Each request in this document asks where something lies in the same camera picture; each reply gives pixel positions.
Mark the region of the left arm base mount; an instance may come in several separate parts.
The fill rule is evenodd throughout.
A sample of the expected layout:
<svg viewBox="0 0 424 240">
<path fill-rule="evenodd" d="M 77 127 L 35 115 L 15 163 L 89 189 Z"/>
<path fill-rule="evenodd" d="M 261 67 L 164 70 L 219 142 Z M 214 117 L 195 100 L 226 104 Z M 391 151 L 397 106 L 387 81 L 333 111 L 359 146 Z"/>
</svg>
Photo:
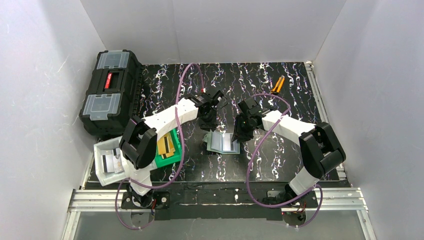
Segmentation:
<svg viewBox="0 0 424 240">
<path fill-rule="evenodd" d="M 147 214 L 148 223 L 155 220 L 156 210 L 166 210 L 170 207 L 171 195 L 168 191 L 151 189 L 141 196 L 132 189 L 127 189 L 122 196 L 119 210 L 130 210 L 135 214 Z"/>
</svg>

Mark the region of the green plastic bin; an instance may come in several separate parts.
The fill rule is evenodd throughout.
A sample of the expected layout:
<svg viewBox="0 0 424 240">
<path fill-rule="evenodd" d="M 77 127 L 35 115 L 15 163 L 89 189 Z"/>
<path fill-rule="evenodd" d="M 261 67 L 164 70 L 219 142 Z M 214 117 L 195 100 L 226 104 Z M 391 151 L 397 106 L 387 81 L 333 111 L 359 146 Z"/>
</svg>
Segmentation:
<svg viewBox="0 0 424 240">
<path fill-rule="evenodd" d="M 174 128 L 157 141 L 154 163 L 158 168 L 172 165 L 181 160 L 182 146 L 177 129 Z"/>
</svg>

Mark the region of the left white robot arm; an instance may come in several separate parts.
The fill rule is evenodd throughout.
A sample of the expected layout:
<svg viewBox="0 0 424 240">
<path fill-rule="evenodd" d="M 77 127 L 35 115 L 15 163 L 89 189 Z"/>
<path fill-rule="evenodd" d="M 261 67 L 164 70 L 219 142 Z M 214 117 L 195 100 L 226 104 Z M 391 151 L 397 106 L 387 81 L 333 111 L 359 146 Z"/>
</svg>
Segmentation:
<svg viewBox="0 0 424 240">
<path fill-rule="evenodd" d="M 132 194 L 143 197 L 154 188 L 150 173 L 155 164 L 158 140 L 194 120 L 204 131 L 216 130 L 218 105 L 224 98 L 221 90 L 190 94 L 159 113 L 144 118 L 134 116 L 128 121 L 119 148 L 127 161 Z"/>
</svg>

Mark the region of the white bin with silver cards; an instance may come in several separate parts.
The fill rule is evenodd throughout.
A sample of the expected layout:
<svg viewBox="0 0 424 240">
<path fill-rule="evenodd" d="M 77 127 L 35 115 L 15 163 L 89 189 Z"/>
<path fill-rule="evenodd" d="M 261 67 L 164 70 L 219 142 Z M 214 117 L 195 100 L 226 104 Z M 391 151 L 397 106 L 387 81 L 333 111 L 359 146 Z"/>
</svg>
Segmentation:
<svg viewBox="0 0 424 240">
<path fill-rule="evenodd" d="M 129 178 L 127 160 L 119 147 L 122 137 L 115 137 L 93 145 L 95 174 L 102 187 Z"/>
</svg>

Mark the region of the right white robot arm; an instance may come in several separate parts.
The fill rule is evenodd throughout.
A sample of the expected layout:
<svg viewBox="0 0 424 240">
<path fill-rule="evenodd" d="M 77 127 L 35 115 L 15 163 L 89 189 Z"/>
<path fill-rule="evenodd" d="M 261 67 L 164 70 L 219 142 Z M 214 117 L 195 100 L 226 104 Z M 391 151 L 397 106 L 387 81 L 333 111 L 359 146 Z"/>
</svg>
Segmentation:
<svg viewBox="0 0 424 240">
<path fill-rule="evenodd" d="M 264 108 L 252 97 L 241 101 L 238 107 L 241 112 L 235 119 L 234 141 L 247 142 L 255 130 L 261 129 L 300 147 L 303 168 L 284 188 L 289 199 L 303 194 L 346 160 L 346 153 L 327 122 L 303 122 L 279 110 Z"/>
</svg>

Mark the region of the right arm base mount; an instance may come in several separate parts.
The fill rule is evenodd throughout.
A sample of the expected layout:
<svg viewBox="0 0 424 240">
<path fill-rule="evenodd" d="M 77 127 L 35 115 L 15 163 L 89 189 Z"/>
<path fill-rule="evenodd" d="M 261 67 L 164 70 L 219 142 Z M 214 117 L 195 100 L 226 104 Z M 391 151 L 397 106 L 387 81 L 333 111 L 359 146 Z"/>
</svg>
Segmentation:
<svg viewBox="0 0 424 240">
<path fill-rule="evenodd" d="M 293 192 L 270 190 L 267 196 L 262 199 L 266 205 L 277 205 L 289 202 L 282 206 L 282 219 L 287 226 L 293 228 L 304 227 L 317 215 L 317 210 L 321 207 L 322 201 L 317 197 L 316 193 L 311 190 L 299 199 L 293 200 Z"/>
</svg>

